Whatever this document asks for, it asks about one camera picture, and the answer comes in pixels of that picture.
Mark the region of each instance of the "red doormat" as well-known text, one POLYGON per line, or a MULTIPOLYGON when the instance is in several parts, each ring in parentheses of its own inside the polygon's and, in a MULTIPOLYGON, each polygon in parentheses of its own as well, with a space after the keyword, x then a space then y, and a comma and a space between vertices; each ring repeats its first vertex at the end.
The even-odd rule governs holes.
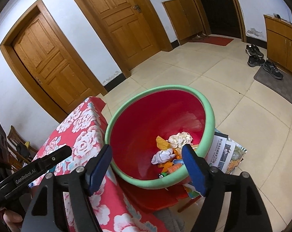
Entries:
POLYGON ((219 36, 208 36, 208 37, 204 37, 204 38, 199 39, 199 40, 190 40, 189 42, 191 42, 191 43, 208 43, 208 44, 226 46, 232 40, 233 40, 232 38, 219 37, 219 36))

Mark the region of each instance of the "door frame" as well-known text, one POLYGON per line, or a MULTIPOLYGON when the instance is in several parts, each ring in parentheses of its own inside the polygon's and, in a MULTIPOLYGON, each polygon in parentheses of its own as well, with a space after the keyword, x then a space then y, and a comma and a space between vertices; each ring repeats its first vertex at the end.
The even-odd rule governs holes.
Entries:
POLYGON ((99 88, 102 95, 106 95, 107 91, 103 85, 98 81, 95 75, 91 72, 89 67, 85 64, 82 58, 78 55, 74 47, 63 34, 53 17, 50 15, 42 0, 37 0, 33 3, 16 21, 13 27, 6 34, 5 38, 0 44, 0 50, 7 64, 15 74, 16 78, 27 90, 27 92, 34 98, 34 100, 48 112, 56 121, 61 123, 68 114, 43 90, 37 81, 32 77, 30 72, 19 59, 17 53, 12 47, 12 42, 24 26, 29 23, 29 20, 34 16, 42 13, 52 30, 55 32, 63 46, 68 50, 74 61, 87 74, 90 81, 99 88))
MULTIPOLYGON (((211 34, 211 30, 210 30, 210 24, 208 22, 203 4, 201 2, 201 0, 193 0, 196 7, 197 7, 197 11, 200 15, 201 18, 201 23, 203 25, 204 28, 204 33, 206 35, 210 35, 211 34)), ((241 39, 242 42, 246 42, 246 31, 245 31, 245 24, 244 24, 244 18, 243 18, 243 14, 242 14, 242 10, 240 7, 240 3, 239 0, 233 0, 233 4, 235 7, 235 11, 236 11, 236 15, 237 15, 237 19, 239 21, 239 27, 240 27, 240 33, 241 33, 241 39)))
MULTIPOLYGON (((113 43, 113 40, 111 36, 109 35, 108 31, 104 27, 104 25, 101 23, 101 20, 94 15, 94 13, 91 13, 91 11, 88 9, 86 4, 83 0, 74 0, 77 6, 80 8, 84 16, 87 18, 119 68, 121 69, 122 73, 125 75, 126 78, 131 76, 130 71, 128 70, 128 65, 126 60, 120 55, 117 47, 113 43)), ((155 8, 153 7, 150 0, 135 0, 139 6, 142 9, 143 16, 145 17, 145 20, 147 21, 156 41, 159 46, 159 48, 162 51, 171 51, 173 50, 172 45, 170 43, 170 40, 167 36, 167 33, 158 17, 158 14, 155 11, 155 8)))

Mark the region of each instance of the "gray doormat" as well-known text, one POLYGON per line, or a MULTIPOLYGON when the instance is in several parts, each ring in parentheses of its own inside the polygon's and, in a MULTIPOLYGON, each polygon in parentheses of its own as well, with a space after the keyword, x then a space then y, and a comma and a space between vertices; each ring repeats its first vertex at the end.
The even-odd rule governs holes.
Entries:
POLYGON ((257 71, 253 77, 255 80, 269 87, 279 95, 287 99, 292 104, 292 75, 287 74, 283 71, 283 79, 275 79, 263 69, 263 66, 257 71))

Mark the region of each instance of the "door handle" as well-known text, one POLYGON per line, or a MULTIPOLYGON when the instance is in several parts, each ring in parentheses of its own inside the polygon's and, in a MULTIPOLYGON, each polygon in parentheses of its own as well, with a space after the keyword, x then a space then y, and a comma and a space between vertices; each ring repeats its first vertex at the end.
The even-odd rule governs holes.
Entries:
POLYGON ((138 13, 142 13, 142 10, 141 10, 141 8, 140 8, 140 6, 138 4, 135 4, 133 6, 133 9, 137 10, 138 13))

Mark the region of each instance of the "black sneaker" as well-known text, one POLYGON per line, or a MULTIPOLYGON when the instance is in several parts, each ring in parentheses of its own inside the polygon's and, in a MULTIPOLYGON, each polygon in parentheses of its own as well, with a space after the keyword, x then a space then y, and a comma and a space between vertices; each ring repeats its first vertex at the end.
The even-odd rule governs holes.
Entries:
POLYGON ((264 54, 260 51, 260 49, 258 48, 258 46, 252 45, 252 47, 255 50, 255 52, 258 55, 258 57, 264 57, 264 54))
POLYGON ((283 79, 283 74, 279 72, 277 67, 271 63, 269 60, 266 60, 266 62, 263 65, 263 69, 272 75, 272 77, 276 79, 283 79))
POLYGON ((246 45, 246 49, 245 49, 246 53, 249 56, 256 56, 256 57, 264 57, 263 53, 260 52, 259 48, 255 45, 246 45))
POLYGON ((258 58, 256 56, 250 55, 247 64, 250 67, 255 67, 255 66, 263 66, 265 63, 265 60, 262 58, 258 58))

